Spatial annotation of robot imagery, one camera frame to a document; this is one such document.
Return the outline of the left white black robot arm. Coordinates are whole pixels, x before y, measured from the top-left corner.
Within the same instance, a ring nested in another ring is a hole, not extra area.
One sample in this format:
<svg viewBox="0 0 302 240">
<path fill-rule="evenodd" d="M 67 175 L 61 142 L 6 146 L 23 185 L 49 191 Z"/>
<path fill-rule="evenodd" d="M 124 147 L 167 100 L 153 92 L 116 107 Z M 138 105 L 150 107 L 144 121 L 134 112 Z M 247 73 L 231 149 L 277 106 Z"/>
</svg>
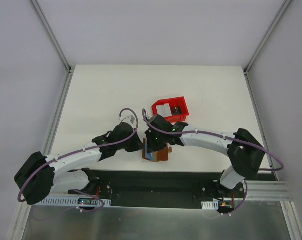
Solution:
<svg viewBox="0 0 302 240">
<path fill-rule="evenodd" d="M 86 166 L 113 157 L 117 151 L 131 153 L 143 147 L 136 129 L 122 122 L 77 150 L 56 155 L 35 152 L 14 176 L 19 188 L 17 200 L 34 205 L 60 192 L 96 197 L 99 181 Z"/>
</svg>

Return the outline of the brown leather card holder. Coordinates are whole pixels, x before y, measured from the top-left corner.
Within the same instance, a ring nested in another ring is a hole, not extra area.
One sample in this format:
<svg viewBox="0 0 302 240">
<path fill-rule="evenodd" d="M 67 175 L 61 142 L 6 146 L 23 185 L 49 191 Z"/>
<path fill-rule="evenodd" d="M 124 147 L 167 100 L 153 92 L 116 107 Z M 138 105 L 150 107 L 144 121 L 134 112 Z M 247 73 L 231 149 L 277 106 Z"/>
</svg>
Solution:
<svg viewBox="0 0 302 240">
<path fill-rule="evenodd" d="M 166 145 L 166 147 L 160 151 L 147 153 L 147 141 L 143 138 L 144 149 L 142 150 L 142 159 L 149 162 L 166 162 L 169 161 L 169 154 L 172 153 L 172 147 Z"/>
</svg>

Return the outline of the red plastic bin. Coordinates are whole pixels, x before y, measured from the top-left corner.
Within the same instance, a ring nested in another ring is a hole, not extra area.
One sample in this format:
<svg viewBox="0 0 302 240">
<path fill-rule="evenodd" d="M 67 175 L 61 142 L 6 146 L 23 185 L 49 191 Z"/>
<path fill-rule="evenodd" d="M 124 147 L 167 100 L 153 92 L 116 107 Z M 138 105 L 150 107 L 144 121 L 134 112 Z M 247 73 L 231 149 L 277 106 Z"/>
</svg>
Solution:
<svg viewBox="0 0 302 240">
<path fill-rule="evenodd" d="M 164 117 L 168 122 L 184 122 L 189 116 L 188 107 L 183 96 L 160 99 L 151 106 L 154 115 Z"/>
</svg>

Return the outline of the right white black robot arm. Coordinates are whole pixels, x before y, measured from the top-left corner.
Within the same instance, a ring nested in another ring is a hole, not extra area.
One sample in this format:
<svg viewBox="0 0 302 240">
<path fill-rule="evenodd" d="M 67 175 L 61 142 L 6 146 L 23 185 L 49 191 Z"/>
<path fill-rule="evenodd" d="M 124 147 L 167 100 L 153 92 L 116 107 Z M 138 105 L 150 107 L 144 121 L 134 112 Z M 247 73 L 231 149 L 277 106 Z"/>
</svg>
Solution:
<svg viewBox="0 0 302 240">
<path fill-rule="evenodd" d="M 209 132 L 186 122 L 171 124 L 164 117 L 154 115 L 148 120 L 145 131 L 147 152 L 162 150 L 166 144 L 182 147 L 200 147 L 227 156 L 229 168 L 221 174 L 216 184 L 216 192 L 228 197 L 242 180 L 256 178 L 265 152 L 262 145 L 246 129 L 237 132 Z"/>
</svg>

